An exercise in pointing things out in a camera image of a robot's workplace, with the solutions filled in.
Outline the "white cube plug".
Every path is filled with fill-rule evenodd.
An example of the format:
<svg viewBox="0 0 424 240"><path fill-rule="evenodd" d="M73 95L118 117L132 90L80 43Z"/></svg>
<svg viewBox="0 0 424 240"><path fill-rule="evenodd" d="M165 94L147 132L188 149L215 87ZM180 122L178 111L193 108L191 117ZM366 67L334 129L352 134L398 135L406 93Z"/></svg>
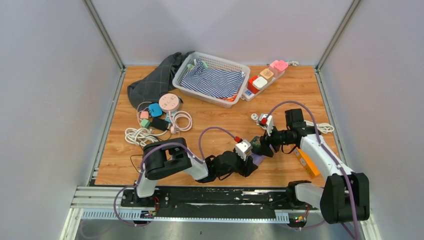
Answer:
<svg viewBox="0 0 424 240"><path fill-rule="evenodd" d="M258 78L253 82L253 85L259 90L263 89L267 84L267 80L261 76L258 76Z"/></svg>

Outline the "purple power strip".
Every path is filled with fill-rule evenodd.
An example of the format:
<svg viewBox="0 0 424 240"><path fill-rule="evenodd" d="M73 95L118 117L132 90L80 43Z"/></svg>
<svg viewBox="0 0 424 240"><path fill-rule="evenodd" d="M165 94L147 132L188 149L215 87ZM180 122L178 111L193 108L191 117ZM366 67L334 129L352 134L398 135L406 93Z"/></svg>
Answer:
<svg viewBox="0 0 424 240"><path fill-rule="evenodd" d="M252 153L250 156L252 157L252 163L256 166L259 166L262 163L262 161L266 158L266 156L264 155L258 155L255 153Z"/></svg>

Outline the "blue cube plug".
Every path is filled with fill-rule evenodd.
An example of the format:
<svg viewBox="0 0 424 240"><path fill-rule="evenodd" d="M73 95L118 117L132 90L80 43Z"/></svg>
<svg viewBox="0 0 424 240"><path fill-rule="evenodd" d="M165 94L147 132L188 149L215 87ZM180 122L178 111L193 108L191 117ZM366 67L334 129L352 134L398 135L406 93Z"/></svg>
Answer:
<svg viewBox="0 0 424 240"><path fill-rule="evenodd" d="M163 110L157 102L150 104L148 106L148 111L152 118L159 118L163 115Z"/></svg>

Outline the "white long power strip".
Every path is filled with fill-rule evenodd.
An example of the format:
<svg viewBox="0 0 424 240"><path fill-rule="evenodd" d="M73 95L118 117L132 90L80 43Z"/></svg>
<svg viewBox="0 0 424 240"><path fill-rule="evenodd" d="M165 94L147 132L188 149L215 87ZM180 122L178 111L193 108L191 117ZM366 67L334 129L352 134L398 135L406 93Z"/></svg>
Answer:
<svg viewBox="0 0 424 240"><path fill-rule="evenodd" d="M241 95L241 99L247 102L257 97L267 87L274 83L277 79L283 76L285 71L275 73L269 68L263 69L258 75L253 76L247 82L244 92Z"/></svg>

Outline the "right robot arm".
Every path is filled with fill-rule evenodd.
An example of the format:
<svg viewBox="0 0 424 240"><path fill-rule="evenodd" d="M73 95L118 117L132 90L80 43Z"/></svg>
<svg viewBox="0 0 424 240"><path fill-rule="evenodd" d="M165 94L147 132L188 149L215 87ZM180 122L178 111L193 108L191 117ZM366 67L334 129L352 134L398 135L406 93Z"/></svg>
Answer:
<svg viewBox="0 0 424 240"><path fill-rule="evenodd" d="M314 163L325 179L324 187L307 180L292 181L285 195L286 204L298 209L304 203L319 209L329 224L366 221L370 217L369 179L345 165L329 148L321 133L307 125L300 108L285 112L286 129L278 130L269 114L261 114L257 125L265 132L255 154L272 157L283 146L295 145Z"/></svg>

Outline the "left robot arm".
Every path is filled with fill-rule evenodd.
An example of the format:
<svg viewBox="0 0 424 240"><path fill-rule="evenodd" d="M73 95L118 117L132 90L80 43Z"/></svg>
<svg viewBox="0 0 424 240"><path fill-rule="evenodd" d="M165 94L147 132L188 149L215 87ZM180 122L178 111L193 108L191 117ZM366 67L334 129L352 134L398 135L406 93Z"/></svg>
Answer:
<svg viewBox="0 0 424 240"><path fill-rule="evenodd" d="M140 206L149 206L157 182L180 172L187 173L198 183L222 181L233 173L248 177L265 158L251 153L251 149L251 144L242 140L232 151L201 159L191 152L182 137L147 144L143 147L133 198Z"/></svg>

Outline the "dark green dragon cube plug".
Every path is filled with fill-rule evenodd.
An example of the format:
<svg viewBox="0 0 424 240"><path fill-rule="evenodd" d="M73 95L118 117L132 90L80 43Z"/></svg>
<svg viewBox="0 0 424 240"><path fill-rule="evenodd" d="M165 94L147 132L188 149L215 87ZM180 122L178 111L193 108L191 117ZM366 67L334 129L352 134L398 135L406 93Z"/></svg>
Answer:
<svg viewBox="0 0 424 240"><path fill-rule="evenodd" d="M261 137L255 136L251 141L250 144L252 146L252 151L260 149L261 148Z"/></svg>

